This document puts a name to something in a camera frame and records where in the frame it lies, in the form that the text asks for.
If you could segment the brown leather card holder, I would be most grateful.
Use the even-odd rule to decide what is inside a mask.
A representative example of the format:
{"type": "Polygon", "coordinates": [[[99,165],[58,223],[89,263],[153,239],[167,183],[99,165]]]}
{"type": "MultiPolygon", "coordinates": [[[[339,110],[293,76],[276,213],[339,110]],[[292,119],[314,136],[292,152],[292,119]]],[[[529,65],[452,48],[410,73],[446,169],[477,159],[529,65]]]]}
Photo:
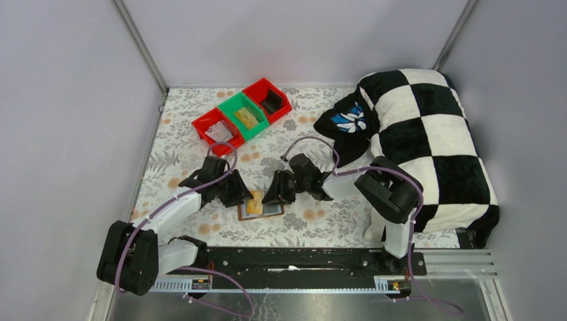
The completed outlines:
{"type": "Polygon", "coordinates": [[[237,208],[239,221],[275,217],[285,213],[281,205],[264,205],[262,203],[266,192],[265,189],[251,191],[253,198],[247,199],[237,208]]]}

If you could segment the gold VIP card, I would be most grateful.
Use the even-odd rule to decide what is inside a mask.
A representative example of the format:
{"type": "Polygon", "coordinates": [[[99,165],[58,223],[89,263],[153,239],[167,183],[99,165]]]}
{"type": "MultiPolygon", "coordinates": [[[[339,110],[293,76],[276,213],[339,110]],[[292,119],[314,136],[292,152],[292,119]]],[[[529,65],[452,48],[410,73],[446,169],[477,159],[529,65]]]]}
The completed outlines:
{"type": "Polygon", "coordinates": [[[251,192],[252,198],[250,198],[246,204],[246,213],[248,215],[263,215],[263,195],[262,190],[255,190],[251,192]]]}

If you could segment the silver card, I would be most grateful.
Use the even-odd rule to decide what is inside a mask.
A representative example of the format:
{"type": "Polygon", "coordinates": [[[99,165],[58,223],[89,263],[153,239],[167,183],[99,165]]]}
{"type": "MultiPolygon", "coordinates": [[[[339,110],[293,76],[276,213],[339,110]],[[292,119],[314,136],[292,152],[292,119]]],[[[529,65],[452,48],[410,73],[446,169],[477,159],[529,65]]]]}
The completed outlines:
{"type": "Polygon", "coordinates": [[[228,142],[233,138],[231,128],[226,121],[220,120],[208,127],[205,134],[215,142],[228,142]]]}

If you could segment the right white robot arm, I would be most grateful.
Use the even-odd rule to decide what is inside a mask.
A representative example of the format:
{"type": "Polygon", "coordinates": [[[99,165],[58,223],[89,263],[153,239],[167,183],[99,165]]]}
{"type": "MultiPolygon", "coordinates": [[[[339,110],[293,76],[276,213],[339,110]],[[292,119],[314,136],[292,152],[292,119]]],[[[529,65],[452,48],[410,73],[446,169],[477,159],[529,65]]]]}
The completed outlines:
{"type": "Polygon", "coordinates": [[[318,201],[363,196],[385,220],[384,249],[402,258],[409,250],[409,220],[423,198],[420,182],[385,156],[370,165],[342,173],[322,172],[304,154],[288,162],[290,169],[275,171],[264,205],[287,205],[296,195],[308,193],[318,201]]]}

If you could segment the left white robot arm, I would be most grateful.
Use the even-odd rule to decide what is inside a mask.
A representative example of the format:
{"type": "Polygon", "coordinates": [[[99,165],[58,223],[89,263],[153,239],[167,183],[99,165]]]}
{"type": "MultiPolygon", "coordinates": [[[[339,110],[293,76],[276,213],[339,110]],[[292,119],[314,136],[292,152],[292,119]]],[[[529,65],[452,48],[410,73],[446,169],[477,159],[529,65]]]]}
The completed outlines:
{"type": "Polygon", "coordinates": [[[235,165],[206,156],[202,167],[181,181],[172,198],[150,215],[111,224],[96,277],[118,291],[146,294],[157,277],[193,265],[205,250],[206,245],[192,237],[166,241],[175,227],[215,199],[230,208],[252,197],[235,165]]]}

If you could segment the yellow card in green bin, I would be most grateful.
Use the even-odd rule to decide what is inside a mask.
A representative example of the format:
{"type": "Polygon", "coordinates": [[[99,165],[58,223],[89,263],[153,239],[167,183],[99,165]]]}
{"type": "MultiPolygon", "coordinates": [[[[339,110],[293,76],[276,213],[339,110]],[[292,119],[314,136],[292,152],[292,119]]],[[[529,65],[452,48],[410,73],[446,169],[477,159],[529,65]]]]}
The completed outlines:
{"type": "Polygon", "coordinates": [[[255,128],[259,124],[257,118],[246,107],[237,110],[235,112],[235,117],[248,130],[255,128]]]}

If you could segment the floral table cloth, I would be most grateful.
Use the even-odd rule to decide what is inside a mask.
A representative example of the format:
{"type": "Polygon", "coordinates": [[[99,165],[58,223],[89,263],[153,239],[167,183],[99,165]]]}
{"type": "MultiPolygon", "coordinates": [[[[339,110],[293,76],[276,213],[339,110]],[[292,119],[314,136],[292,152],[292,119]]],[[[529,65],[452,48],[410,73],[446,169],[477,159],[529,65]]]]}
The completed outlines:
{"type": "MultiPolygon", "coordinates": [[[[133,219],[152,213],[202,166],[208,146],[191,123],[235,93],[234,88],[174,88],[168,93],[133,219]]],[[[332,168],[330,149],[318,141],[313,125],[350,88],[288,88],[285,93],[292,111],[237,150],[237,169],[250,189],[269,187],[273,172],[284,166],[280,157],[285,152],[304,153],[320,169],[332,168]]],[[[360,197],[321,202],[303,193],[283,214],[247,221],[239,219],[236,208],[213,201],[162,238],[188,235],[220,246],[366,247],[363,235],[369,225],[370,207],[360,197]]]]}

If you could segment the black cap with blue logo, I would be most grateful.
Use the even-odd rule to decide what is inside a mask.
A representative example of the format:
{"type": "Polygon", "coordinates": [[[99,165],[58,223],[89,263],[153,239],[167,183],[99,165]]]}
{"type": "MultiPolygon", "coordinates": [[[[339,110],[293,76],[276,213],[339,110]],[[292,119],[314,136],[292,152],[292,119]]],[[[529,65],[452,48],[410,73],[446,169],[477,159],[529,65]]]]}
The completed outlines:
{"type": "Polygon", "coordinates": [[[344,167],[359,159],[369,148],[375,121],[370,109],[358,92],[353,92],[323,112],[314,123],[317,133],[333,140],[338,153],[333,159],[344,167]]]}

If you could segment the red bin near left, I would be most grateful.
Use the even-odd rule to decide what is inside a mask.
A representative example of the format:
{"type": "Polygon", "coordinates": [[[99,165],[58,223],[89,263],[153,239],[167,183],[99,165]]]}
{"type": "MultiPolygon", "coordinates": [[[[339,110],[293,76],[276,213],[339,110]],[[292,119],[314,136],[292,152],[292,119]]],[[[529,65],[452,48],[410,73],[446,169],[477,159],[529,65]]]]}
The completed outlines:
{"type": "Polygon", "coordinates": [[[244,138],[236,125],[218,108],[204,113],[191,122],[199,137],[209,146],[218,142],[226,142],[234,148],[244,144],[244,138]]]}

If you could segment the red bin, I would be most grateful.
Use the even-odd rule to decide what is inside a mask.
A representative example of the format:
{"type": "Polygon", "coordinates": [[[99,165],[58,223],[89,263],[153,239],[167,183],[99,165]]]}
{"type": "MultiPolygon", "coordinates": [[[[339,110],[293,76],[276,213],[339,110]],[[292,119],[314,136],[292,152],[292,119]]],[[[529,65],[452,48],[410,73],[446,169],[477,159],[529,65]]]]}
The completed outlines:
{"type": "Polygon", "coordinates": [[[204,113],[191,122],[199,137],[209,146],[218,142],[226,142],[234,148],[244,144],[244,138],[236,125],[218,108],[204,113]]]}
{"type": "Polygon", "coordinates": [[[243,93],[265,114],[270,124],[292,110],[288,97],[267,78],[261,78],[243,90],[243,93]]]}

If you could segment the red bin far right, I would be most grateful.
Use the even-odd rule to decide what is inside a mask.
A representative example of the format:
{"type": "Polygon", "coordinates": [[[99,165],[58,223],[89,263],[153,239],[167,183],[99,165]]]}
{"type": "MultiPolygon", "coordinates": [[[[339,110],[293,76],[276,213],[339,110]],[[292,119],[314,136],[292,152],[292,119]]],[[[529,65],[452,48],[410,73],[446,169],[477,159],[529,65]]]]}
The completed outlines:
{"type": "Polygon", "coordinates": [[[288,97],[267,78],[261,78],[243,90],[243,93],[265,114],[270,124],[292,110],[288,97]]]}

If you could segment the black item in red bin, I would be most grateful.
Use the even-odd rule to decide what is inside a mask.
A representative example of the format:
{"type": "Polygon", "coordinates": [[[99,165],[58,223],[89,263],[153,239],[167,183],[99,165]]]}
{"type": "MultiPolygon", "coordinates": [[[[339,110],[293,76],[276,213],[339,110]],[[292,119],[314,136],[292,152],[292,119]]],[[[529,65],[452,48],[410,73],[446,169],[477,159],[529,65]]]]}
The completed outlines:
{"type": "Polygon", "coordinates": [[[272,115],[282,108],[283,98],[273,90],[267,92],[267,96],[260,102],[260,105],[267,112],[272,115]]]}

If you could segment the green bin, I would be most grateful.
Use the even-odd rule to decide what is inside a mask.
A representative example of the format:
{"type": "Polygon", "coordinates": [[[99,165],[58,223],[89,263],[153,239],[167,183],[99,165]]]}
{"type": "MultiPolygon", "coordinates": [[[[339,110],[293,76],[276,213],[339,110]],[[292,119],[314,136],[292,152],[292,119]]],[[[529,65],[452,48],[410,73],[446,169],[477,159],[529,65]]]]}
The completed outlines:
{"type": "Polygon", "coordinates": [[[245,141],[251,140],[269,126],[262,109],[243,92],[220,103],[218,107],[237,127],[245,141]]]}

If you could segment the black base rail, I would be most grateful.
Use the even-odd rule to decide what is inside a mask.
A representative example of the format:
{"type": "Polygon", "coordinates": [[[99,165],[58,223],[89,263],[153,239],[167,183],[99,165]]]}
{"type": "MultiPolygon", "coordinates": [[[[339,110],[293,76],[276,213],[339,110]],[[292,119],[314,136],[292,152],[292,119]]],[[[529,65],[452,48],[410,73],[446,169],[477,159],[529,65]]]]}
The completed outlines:
{"type": "Polygon", "coordinates": [[[197,268],[234,278],[246,290],[376,289],[376,279],[404,281],[412,269],[427,275],[424,255],[398,259],[381,249],[308,247],[209,247],[197,268]]]}

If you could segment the aluminium frame rails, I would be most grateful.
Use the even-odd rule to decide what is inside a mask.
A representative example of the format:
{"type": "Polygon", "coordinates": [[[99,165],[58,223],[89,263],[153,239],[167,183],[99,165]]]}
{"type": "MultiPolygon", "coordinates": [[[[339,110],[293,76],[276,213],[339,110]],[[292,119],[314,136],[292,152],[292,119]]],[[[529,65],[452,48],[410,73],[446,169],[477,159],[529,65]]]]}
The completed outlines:
{"type": "Polygon", "coordinates": [[[347,290],[246,290],[234,278],[210,268],[196,267],[179,269],[157,277],[147,292],[171,292],[188,294],[388,294],[397,296],[411,289],[411,280],[422,282],[434,280],[466,280],[472,278],[494,279],[497,275],[491,255],[477,249],[416,249],[424,255],[427,275],[415,276],[409,269],[404,281],[392,278],[376,279],[376,289],[365,291],[347,290]]]}

